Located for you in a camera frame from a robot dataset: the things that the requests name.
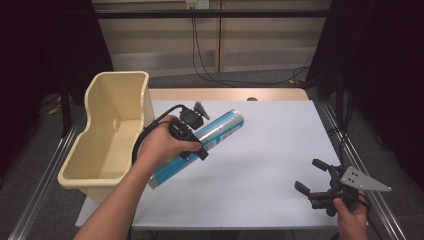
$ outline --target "metal rail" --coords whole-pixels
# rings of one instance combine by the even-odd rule
[[[337,127],[337,121],[336,121],[336,114],[333,110],[333,108],[328,103],[322,104],[324,108],[324,112],[330,121],[333,128]],[[340,142],[342,142],[342,138],[344,138],[344,144],[343,149],[348,156],[350,162],[352,163],[353,167],[360,170],[361,172],[369,175],[367,169],[365,168],[364,163],[362,162],[361,157],[359,156],[358,152],[356,151],[355,147],[353,146],[352,142],[350,141],[350,138],[348,136],[342,136],[340,132],[337,132],[337,138]],[[378,216],[380,217],[384,227],[387,230],[387,233],[390,235],[390,238],[393,240],[404,240],[406,239],[404,233],[402,232],[402,229],[400,228],[399,223],[396,220],[395,215],[390,210],[389,205],[384,200],[383,196],[379,192],[367,192],[367,195],[376,210]]]
[[[85,116],[85,114],[80,112],[77,115],[75,122],[78,123],[81,121],[83,116]],[[37,214],[40,211],[44,200],[46,199],[51,183],[53,182],[53,179],[56,178],[63,162],[65,161],[67,153],[72,147],[72,143],[74,142],[78,133],[77,126],[78,124],[74,124],[68,134],[64,138],[60,139],[56,151],[50,159],[49,165],[47,166],[43,177],[41,178],[37,188],[32,194],[30,201],[19,217],[18,222],[15,224],[15,227],[9,236],[9,240],[23,240],[28,236],[32,224],[34,223],[34,220],[37,217]]]

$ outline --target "white table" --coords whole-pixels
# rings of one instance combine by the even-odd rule
[[[240,100],[258,96],[251,96],[254,91],[240,95],[237,91],[243,89],[234,90],[232,95]],[[152,99],[158,99],[153,92]],[[264,101],[259,102],[202,101],[211,120],[237,109],[245,125],[212,149],[205,161],[195,161],[155,190],[146,187],[134,228],[229,230],[336,225],[336,218],[328,217],[325,210],[313,210],[307,198],[294,189],[296,180],[313,192],[329,188],[329,174],[315,168],[313,158],[339,164],[314,104],[301,97],[296,101],[266,101],[267,95],[263,96]],[[192,107],[194,101],[153,103],[155,115],[160,115],[178,103]],[[87,198],[76,225],[81,226],[97,206]]]

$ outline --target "blue cylindrical bottle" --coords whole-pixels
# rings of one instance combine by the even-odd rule
[[[206,151],[209,151],[240,129],[243,123],[244,119],[241,113],[237,110],[231,110],[194,133],[194,135],[202,142]],[[149,180],[149,186],[155,189],[197,158],[198,156],[193,153],[189,155],[188,159],[183,159],[180,156],[174,157],[153,173]]]

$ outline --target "human hand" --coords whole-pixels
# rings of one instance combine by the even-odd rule
[[[366,202],[364,191],[359,191],[359,199]],[[367,222],[367,208],[363,204],[356,204],[349,212],[343,200],[335,198],[333,200],[334,207],[337,210],[337,226],[342,240],[366,240],[366,222]]]
[[[136,163],[147,162],[154,170],[183,151],[192,152],[201,148],[199,142],[180,141],[169,134],[169,122],[174,118],[172,115],[165,116],[147,135],[141,144]]]

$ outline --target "plastic bin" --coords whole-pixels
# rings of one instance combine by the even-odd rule
[[[58,181],[103,201],[131,167],[134,143],[153,119],[146,72],[104,72],[85,93],[87,126],[75,140]]]

